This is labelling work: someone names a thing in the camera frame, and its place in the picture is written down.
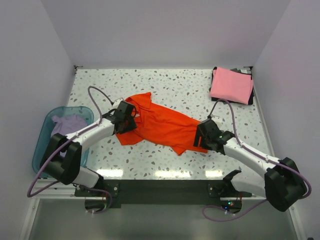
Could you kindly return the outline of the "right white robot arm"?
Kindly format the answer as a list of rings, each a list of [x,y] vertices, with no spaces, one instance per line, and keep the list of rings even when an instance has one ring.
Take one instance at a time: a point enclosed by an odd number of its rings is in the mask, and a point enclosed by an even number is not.
[[[238,177],[235,170],[224,177],[223,192],[230,197],[247,192],[265,198],[276,210],[285,212],[308,197],[310,187],[295,161],[279,159],[249,146],[234,133],[222,131],[210,118],[197,125],[194,146],[233,158],[259,175],[259,180]]]

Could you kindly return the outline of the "orange t shirt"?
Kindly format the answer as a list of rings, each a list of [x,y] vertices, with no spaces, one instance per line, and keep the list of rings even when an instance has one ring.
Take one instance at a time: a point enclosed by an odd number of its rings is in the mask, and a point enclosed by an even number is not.
[[[137,128],[116,135],[121,145],[135,145],[147,140],[171,147],[179,156],[187,150],[205,154],[208,152],[202,147],[194,146],[200,121],[153,103],[150,92],[132,95],[125,101],[136,107],[134,121]]]

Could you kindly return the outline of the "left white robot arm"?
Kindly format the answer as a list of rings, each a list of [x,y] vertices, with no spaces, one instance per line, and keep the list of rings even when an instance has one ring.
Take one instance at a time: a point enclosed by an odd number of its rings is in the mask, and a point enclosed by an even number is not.
[[[40,162],[40,170],[64,185],[80,185],[92,196],[99,196],[105,188],[104,178],[81,166],[82,154],[105,138],[136,129],[136,113],[133,104],[119,99],[113,109],[94,123],[67,135],[53,135]]]

